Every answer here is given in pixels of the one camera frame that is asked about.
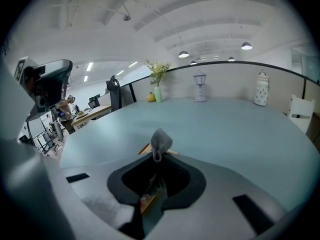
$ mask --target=office desk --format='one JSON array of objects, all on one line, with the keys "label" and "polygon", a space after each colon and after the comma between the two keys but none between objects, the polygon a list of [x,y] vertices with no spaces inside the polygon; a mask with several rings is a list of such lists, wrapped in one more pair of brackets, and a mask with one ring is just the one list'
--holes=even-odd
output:
[{"label": "office desk", "polygon": [[76,116],[73,119],[71,126],[73,126],[73,128],[77,131],[81,129],[83,126],[85,126],[91,119],[101,115],[106,115],[110,109],[111,109],[111,105],[106,105],[106,106],[97,106],[89,112],[84,111],[84,113],[87,115],[80,118]]},{"label": "office desk", "polygon": [[136,156],[157,128],[183,156],[230,168],[291,210],[308,197],[320,156],[308,137],[272,106],[237,99],[136,102],[69,136],[60,166]]}]

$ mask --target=flower vase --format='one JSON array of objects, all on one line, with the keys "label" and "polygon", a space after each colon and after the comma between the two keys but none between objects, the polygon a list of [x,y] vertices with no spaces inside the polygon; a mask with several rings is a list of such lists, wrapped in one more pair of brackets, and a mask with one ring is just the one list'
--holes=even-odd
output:
[{"label": "flower vase", "polygon": [[154,87],[154,96],[156,102],[162,102],[162,93],[159,86]]}]

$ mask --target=white lantern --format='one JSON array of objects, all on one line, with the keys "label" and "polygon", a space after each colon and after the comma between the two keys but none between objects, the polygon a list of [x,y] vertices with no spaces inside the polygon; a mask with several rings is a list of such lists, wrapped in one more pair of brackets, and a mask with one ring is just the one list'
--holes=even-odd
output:
[{"label": "white lantern", "polygon": [[205,102],[207,98],[202,95],[202,86],[205,84],[206,81],[206,74],[198,70],[194,75],[193,75],[195,84],[199,86],[198,90],[198,96],[195,97],[196,102]]},{"label": "white lantern", "polygon": [[254,94],[254,103],[259,106],[267,104],[268,92],[270,91],[270,78],[264,70],[259,73]]}]

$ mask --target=desk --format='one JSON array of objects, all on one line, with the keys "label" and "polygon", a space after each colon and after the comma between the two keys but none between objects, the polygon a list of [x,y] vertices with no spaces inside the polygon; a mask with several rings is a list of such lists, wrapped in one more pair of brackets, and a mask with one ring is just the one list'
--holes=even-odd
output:
[{"label": "desk", "polygon": [[106,115],[110,109],[111,109],[111,105],[107,105],[107,106],[97,106],[89,112],[84,111],[84,113],[85,114],[87,113],[87,115],[80,117],[79,119],[78,119],[78,116],[76,116],[73,119],[71,126],[73,126],[73,128],[77,131],[81,129],[83,126],[85,126],[88,123],[88,121],[90,121],[91,119],[101,115]]},{"label": "desk", "polygon": [[172,150],[242,174],[288,211],[316,183],[320,156],[308,137],[274,107],[237,99],[133,103],[70,135],[60,166],[137,156],[157,128],[172,137]]}]

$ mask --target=tabletop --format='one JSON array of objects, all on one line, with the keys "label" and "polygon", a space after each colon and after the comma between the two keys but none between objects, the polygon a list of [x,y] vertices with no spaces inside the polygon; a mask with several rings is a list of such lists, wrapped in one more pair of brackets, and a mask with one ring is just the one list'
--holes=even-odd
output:
[{"label": "tabletop", "polygon": [[87,113],[87,115],[85,115],[85,116],[83,116],[83,117],[80,117],[79,119],[77,119],[78,116],[76,116],[76,117],[73,119],[73,121],[72,121],[72,123],[71,123],[71,126],[74,126],[74,125],[76,125],[76,124],[78,124],[78,123],[80,123],[80,122],[82,122],[82,121],[84,121],[84,120],[87,120],[88,118],[90,118],[90,117],[92,117],[92,116],[94,116],[94,115],[97,115],[97,114],[99,114],[99,113],[101,113],[101,112],[103,112],[103,111],[106,111],[106,110],[108,110],[108,109],[110,109],[110,108],[111,108],[111,105],[107,105],[107,106],[97,106],[97,107],[93,108],[93,109],[92,109],[91,111],[89,111],[89,112],[84,111],[84,113],[85,113],[85,114]]},{"label": "tabletop", "polygon": [[173,139],[172,150],[242,174],[287,210],[318,181],[320,156],[308,137],[271,105],[238,99],[135,102],[71,134],[60,166],[136,156],[158,128]]}]

